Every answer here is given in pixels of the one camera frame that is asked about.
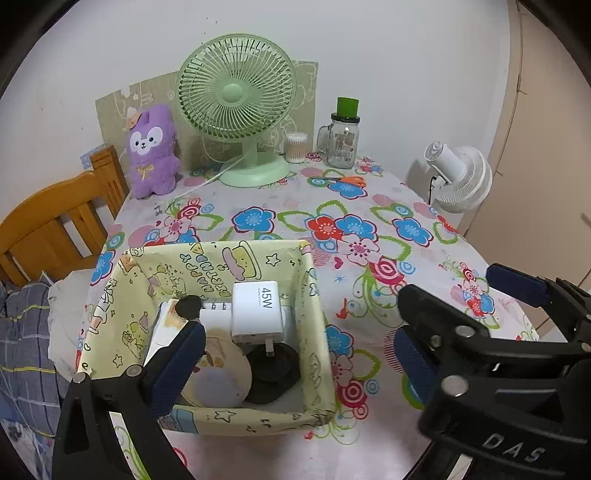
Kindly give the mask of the round cream compact mirror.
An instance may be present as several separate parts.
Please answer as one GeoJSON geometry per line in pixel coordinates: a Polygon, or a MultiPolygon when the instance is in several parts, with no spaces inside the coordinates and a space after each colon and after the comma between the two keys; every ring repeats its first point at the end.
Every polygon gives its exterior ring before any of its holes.
{"type": "Polygon", "coordinates": [[[252,385],[252,370],[250,370],[249,361],[247,361],[245,353],[243,353],[238,345],[228,340],[228,338],[208,336],[206,338],[204,354],[197,361],[197,364],[194,365],[181,391],[183,399],[190,403],[190,405],[205,407],[194,398],[190,391],[190,386],[195,374],[201,370],[211,369],[221,369],[228,372],[235,377],[236,383],[238,383],[243,393],[245,393],[245,398],[249,394],[250,385],[252,385]]]}

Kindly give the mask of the white rectangular power adapter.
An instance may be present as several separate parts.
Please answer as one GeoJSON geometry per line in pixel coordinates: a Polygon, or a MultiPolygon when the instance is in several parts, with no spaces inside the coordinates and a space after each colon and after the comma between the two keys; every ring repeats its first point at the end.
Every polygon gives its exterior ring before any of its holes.
{"type": "MultiPolygon", "coordinates": [[[[283,320],[283,342],[293,347],[297,345],[297,328],[294,322],[293,308],[280,306],[281,320],[283,320]]],[[[207,334],[221,334],[231,337],[231,304],[228,302],[206,302],[199,312],[199,322],[204,325],[207,334]]]]}

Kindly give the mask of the white 45W charger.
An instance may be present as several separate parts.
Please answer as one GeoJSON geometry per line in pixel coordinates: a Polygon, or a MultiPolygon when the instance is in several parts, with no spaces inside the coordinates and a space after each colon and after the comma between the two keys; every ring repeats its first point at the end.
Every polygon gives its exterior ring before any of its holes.
{"type": "Polygon", "coordinates": [[[284,338],[280,292],[276,281],[235,283],[231,297],[231,338],[235,343],[263,345],[267,356],[284,338]]]}

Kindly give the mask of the lavender oval soap-like object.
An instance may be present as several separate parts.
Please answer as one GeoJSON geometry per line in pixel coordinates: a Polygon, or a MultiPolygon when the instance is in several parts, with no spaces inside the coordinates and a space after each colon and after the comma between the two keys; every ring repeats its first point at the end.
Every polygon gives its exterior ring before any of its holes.
{"type": "Polygon", "coordinates": [[[190,391],[202,406],[211,408],[233,408],[245,398],[235,377],[221,369],[199,371],[192,378],[190,391]]]}

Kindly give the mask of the blue plaid bedding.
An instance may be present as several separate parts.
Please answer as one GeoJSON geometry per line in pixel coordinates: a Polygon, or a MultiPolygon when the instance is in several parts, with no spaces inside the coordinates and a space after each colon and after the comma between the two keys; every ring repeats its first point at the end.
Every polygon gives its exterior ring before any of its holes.
{"type": "Polygon", "coordinates": [[[1,284],[1,426],[49,468],[67,382],[48,358],[49,285],[1,284]]]}

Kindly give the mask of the white rectangular box orange label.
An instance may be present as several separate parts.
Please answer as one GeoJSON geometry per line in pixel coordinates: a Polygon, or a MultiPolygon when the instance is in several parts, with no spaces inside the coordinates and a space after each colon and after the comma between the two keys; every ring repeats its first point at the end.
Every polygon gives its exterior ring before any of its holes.
{"type": "Polygon", "coordinates": [[[177,299],[170,299],[160,304],[149,338],[148,350],[143,365],[146,366],[155,353],[167,347],[176,335],[188,323],[176,312],[177,299]]]}

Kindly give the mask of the yellow cartoon fabric storage box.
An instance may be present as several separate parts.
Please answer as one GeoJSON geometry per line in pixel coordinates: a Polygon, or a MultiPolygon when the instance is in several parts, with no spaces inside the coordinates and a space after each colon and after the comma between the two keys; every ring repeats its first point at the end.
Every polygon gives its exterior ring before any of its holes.
{"type": "Polygon", "coordinates": [[[76,367],[93,379],[116,377],[146,357],[160,304],[185,294],[221,302],[239,282],[270,280],[294,309],[300,350],[298,412],[176,405],[164,428],[201,435],[273,435],[328,424],[335,389],[325,335],[318,275],[304,240],[179,243],[130,248],[109,264],[97,284],[102,292],[78,344],[76,367]]]}

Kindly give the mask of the floral tablecloth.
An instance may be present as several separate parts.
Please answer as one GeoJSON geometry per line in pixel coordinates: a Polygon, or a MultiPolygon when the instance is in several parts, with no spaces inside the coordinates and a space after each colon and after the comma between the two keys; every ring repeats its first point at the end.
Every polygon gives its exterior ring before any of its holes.
{"type": "Polygon", "coordinates": [[[109,264],[130,248],[304,240],[318,275],[335,416],[284,434],[221,437],[166,429],[200,479],[401,479],[427,446],[422,405],[394,352],[400,289],[415,284],[489,328],[533,340],[519,304],[490,288],[486,261],[437,210],[363,157],[346,171],[309,155],[270,186],[233,189],[207,172],[166,196],[128,198],[90,280],[89,317],[109,264]]]}

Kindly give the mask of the wooden bed headboard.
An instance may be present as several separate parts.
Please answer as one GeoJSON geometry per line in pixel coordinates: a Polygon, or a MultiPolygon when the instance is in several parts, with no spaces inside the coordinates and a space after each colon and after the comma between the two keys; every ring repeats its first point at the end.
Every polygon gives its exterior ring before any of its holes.
{"type": "Polygon", "coordinates": [[[108,146],[90,156],[92,168],[40,190],[1,223],[1,280],[22,287],[47,273],[61,280],[97,263],[107,238],[93,205],[104,200],[116,216],[129,188],[108,146]]]}

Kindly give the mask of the white clip fan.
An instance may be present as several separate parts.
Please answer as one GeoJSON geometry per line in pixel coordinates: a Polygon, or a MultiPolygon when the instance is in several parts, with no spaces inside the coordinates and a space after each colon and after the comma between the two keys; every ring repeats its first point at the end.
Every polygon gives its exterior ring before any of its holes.
{"type": "Polygon", "coordinates": [[[477,208],[490,193],[492,169],[477,148],[449,147],[434,141],[426,148],[424,158],[436,172],[429,186],[430,205],[436,203],[448,213],[464,214],[477,208]]]}

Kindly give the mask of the glass mason jar green lid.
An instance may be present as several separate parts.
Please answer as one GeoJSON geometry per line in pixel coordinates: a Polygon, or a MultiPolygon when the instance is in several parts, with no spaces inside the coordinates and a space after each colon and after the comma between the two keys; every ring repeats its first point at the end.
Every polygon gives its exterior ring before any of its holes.
{"type": "Polygon", "coordinates": [[[318,129],[317,150],[334,168],[353,168],[360,134],[359,100],[339,97],[331,123],[318,129]]]}

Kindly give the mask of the purple plush bunny toy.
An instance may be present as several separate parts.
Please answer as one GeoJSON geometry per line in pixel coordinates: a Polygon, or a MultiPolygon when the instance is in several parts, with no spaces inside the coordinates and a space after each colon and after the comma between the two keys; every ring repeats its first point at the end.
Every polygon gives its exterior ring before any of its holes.
{"type": "Polygon", "coordinates": [[[133,197],[143,199],[172,192],[180,160],[174,153],[176,128],[170,107],[156,104],[136,112],[127,120],[126,130],[133,197]]]}

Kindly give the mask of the cotton swab container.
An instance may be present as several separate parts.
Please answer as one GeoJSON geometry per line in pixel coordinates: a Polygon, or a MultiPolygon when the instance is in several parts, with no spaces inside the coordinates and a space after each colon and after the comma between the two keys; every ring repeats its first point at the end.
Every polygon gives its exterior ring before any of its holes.
{"type": "Polygon", "coordinates": [[[289,163],[302,163],[308,154],[308,134],[304,132],[287,133],[283,142],[284,158],[289,163]]]}

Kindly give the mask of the green desk fan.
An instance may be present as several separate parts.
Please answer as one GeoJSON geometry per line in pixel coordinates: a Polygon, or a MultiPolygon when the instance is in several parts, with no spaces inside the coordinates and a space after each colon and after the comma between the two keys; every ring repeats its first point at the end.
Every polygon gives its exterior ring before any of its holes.
{"type": "Polygon", "coordinates": [[[260,152],[259,140],[290,113],[296,90],[294,62],[287,52],[247,33],[203,43],[176,77],[176,103],[188,124],[202,137],[242,146],[217,174],[221,183],[235,188],[266,186],[287,176],[287,161],[260,152]]]}

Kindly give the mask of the black round suction mount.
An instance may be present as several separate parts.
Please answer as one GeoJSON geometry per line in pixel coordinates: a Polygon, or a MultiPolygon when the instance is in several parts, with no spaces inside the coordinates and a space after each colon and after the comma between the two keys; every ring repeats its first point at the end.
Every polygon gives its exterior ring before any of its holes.
{"type": "Polygon", "coordinates": [[[252,370],[252,385],[246,401],[256,405],[276,401],[301,379],[300,357],[286,343],[273,345],[273,355],[266,347],[256,346],[246,355],[252,370]]]}

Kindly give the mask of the beige cartoon wall sheet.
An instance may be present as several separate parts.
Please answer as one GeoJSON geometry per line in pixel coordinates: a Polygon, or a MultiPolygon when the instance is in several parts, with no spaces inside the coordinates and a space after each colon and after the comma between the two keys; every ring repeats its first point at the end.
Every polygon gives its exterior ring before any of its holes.
{"type": "MultiPolygon", "coordinates": [[[[288,133],[308,135],[308,149],[315,143],[315,93],[317,93],[318,63],[294,61],[297,89],[290,113],[280,123],[263,134],[259,149],[283,152],[283,141],[288,133]]],[[[124,87],[95,102],[97,117],[105,144],[113,146],[124,173],[129,172],[127,153],[127,123],[138,112],[157,104],[167,104],[176,128],[175,155],[180,159],[182,171],[201,166],[219,167],[223,161],[242,152],[239,143],[221,143],[202,139],[179,112],[175,100],[176,74],[174,72],[153,77],[124,87]]]]}

